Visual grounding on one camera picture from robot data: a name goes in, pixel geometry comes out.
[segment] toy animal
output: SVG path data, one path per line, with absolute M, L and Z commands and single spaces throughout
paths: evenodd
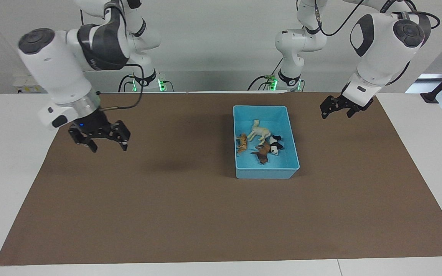
M 284 147 L 279 143 L 282 138 L 281 136 L 275 136 L 272 135 L 269 137 L 269 144 L 270 144 L 270 153 L 274 155 L 279 155 L 279 150 L 283 149 Z
M 242 135 L 240 137 L 236 138 L 240 145 L 238 145 L 236 148 L 238 149 L 237 153 L 242 153 L 245 150 L 247 150 L 247 135 L 245 133 L 242 133 Z
M 269 143 L 267 143 L 266 141 L 264 141 L 263 145 L 258 145 L 255 147 L 256 149 L 258 149 L 258 152 L 251 152 L 251 154 L 256 154 L 260 164 L 265 164 L 269 161 L 269 159 L 267 158 L 267 154 L 270 151 L 270 145 Z
M 251 142 L 256 135 L 260 136 L 259 139 L 260 141 L 259 146 L 260 146 L 265 142 L 265 139 L 267 139 L 271 134 L 268 129 L 259 127 L 258 126 L 259 124 L 260 124 L 259 120 L 253 121 L 252 132 L 248 135 L 248 139 Z

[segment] brown mat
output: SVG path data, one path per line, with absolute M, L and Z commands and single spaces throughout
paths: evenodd
M 442 211 L 379 102 L 322 120 L 326 96 L 147 94 L 108 113 L 127 152 L 60 129 L 0 265 L 442 256 Z M 287 106 L 292 179 L 235 178 L 233 105 Z

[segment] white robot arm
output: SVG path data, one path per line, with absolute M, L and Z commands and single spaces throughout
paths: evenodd
M 156 80 L 157 74 L 151 58 L 141 51 L 157 47 L 161 39 L 137 16 L 139 0 L 128 0 L 126 5 L 122 0 L 75 2 L 86 13 L 103 17 L 105 23 L 69 31 L 36 29 L 19 41 L 23 63 L 51 96 L 51 103 L 40 110 L 39 117 L 50 129 L 73 122 L 69 129 L 73 140 L 93 152 L 97 150 L 93 138 L 117 141 L 127 150 L 130 132 L 121 121 L 108 122 L 100 108 L 98 93 L 82 70 L 118 70 L 131 66 L 143 89 Z
M 424 45 L 431 33 L 431 23 L 425 13 L 417 12 L 411 1 L 404 0 L 344 0 L 377 9 L 380 13 L 363 16 L 351 32 L 351 44 L 362 57 L 356 71 L 334 98 L 329 96 L 320 106 L 325 119 L 331 112 L 349 108 L 347 115 L 366 110 L 372 97 L 390 84 Z M 301 30 L 286 30 L 276 38 L 276 47 L 283 55 L 278 85 L 296 91 L 304 61 L 300 53 L 323 49 L 328 36 L 322 30 L 319 12 L 327 0 L 301 0 L 298 20 Z

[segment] white horse figurine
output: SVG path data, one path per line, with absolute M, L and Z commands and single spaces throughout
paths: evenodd
M 260 144 L 262 145 L 265 142 L 265 139 L 267 139 L 268 137 L 270 137 L 270 131 L 266 128 L 261 128 L 258 125 L 260 124 L 259 120 L 254 120 L 253 121 L 253 126 L 252 126 L 252 132 L 247 136 L 247 138 L 249 139 L 249 141 L 251 142 L 253 140 L 253 138 L 255 138 L 256 135 L 260 136 Z

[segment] blue tray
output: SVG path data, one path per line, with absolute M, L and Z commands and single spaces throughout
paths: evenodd
M 242 133 L 250 134 L 253 121 L 260 120 L 260 127 L 268 128 L 272 135 L 282 137 L 280 142 L 284 149 L 279 155 L 268 154 L 269 162 L 260 164 L 256 155 L 251 152 L 260 143 L 256 136 L 248 143 L 248 149 L 237 154 L 238 141 L 236 137 Z M 236 177 L 240 179 L 289 179 L 300 169 L 300 161 L 296 152 L 293 131 L 285 106 L 276 105 L 235 105 L 233 107 L 233 122 L 235 126 L 235 166 Z

